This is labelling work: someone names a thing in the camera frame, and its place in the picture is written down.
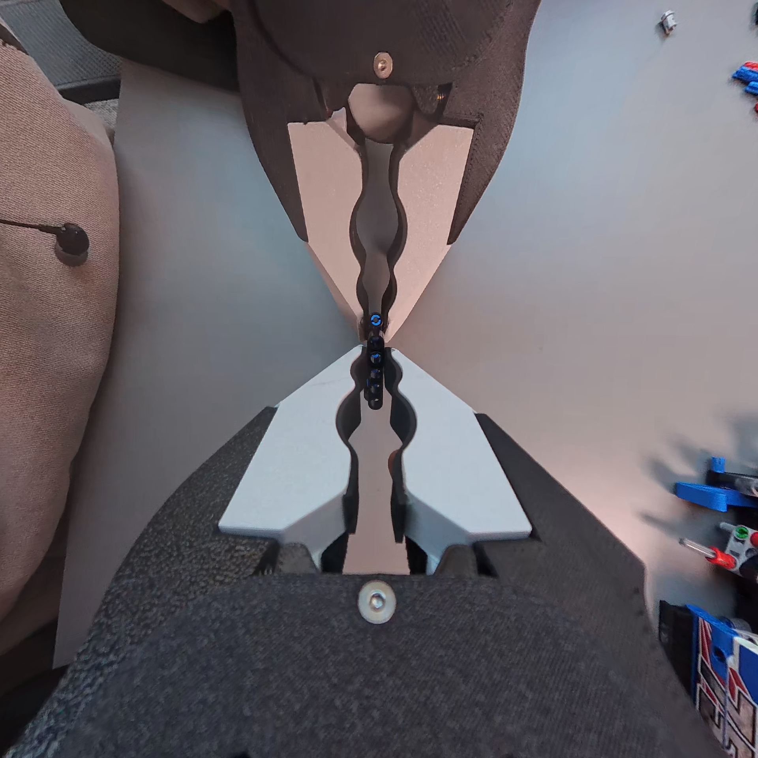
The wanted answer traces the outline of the pile of small plastic pins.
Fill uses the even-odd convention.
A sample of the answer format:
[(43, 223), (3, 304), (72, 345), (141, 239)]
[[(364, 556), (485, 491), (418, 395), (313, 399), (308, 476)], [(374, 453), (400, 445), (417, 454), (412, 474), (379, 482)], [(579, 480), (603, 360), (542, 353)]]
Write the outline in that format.
[(732, 79), (744, 84), (744, 93), (756, 99), (754, 111), (757, 113), (757, 61), (744, 62), (734, 73)]

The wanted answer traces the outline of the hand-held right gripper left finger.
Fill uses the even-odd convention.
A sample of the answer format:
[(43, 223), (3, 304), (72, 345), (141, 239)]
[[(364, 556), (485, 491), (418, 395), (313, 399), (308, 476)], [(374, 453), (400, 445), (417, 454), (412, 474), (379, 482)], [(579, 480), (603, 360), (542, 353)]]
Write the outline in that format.
[(227, 535), (301, 544), (314, 561), (346, 533), (351, 454), (337, 412), (355, 390), (355, 346), (277, 406), (218, 528)]

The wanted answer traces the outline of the grey desk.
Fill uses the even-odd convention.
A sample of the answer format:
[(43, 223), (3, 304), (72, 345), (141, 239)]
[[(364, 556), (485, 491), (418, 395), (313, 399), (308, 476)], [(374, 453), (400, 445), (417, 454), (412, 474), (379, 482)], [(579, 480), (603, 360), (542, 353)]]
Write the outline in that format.
[[(659, 20), (675, 12), (665, 36)], [(487, 413), (647, 566), (673, 481), (756, 465), (753, 2), (543, 2), (507, 151), (393, 345)], [(164, 501), (355, 346), (240, 98), (122, 66), (118, 319), (77, 461), (55, 662)]]

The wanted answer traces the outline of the partly built toy brick car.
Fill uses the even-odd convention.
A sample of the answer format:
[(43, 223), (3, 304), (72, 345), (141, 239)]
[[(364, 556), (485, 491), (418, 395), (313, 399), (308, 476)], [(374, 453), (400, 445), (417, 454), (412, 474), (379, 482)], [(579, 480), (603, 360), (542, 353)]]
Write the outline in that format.
[(712, 457), (673, 481), (690, 523), (664, 521), (673, 557), (712, 592), (658, 601), (658, 639), (696, 714), (726, 756), (757, 756), (756, 466)]

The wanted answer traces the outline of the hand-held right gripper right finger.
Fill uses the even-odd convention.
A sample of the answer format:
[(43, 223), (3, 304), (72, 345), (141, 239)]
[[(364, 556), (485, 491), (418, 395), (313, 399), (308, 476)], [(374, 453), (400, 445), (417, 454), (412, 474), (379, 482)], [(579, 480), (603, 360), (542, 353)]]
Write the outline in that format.
[(475, 411), (398, 349), (387, 352), (395, 537), (440, 561), (450, 546), (528, 538), (532, 525)]

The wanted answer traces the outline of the black sweatshirt drawstring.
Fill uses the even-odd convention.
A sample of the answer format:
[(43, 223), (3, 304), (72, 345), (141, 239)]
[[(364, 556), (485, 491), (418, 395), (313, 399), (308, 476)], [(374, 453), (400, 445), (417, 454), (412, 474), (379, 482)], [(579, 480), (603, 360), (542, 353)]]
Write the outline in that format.
[(77, 263), (84, 262), (89, 255), (90, 238), (87, 232), (75, 223), (42, 224), (1, 219), (1, 225), (52, 235), (56, 240), (56, 251), (60, 251), (64, 258), (72, 259)]

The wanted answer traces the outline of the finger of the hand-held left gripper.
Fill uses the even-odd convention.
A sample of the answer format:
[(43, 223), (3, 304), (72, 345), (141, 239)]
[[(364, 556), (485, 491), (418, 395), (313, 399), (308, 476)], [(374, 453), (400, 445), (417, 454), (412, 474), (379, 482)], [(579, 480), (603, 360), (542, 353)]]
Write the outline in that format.
[(346, 114), (321, 122), (288, 124), (306, 223), (308, 251), (340, 313), (359, 334), (363, 308), (356, 287), (361, 265), (349, 223), (363, 189), (362, 160)]
[(388, 314), (392, 340), (450, 249), (452, 218), (473, 129), (437, 125), (400, 159), (397, 189), (405, 212), (405, 241), (393, 273), (396, 296)]

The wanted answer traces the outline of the black five hole beam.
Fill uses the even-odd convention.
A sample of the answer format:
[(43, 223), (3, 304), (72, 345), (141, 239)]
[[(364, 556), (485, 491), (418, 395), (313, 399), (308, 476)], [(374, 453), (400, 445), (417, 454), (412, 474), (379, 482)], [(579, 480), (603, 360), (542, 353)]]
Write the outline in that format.
[(371, 410), (379, 410), (384, 403), (384, 319), (374, 311), (365, 325), (365, 381), (364, 398)]

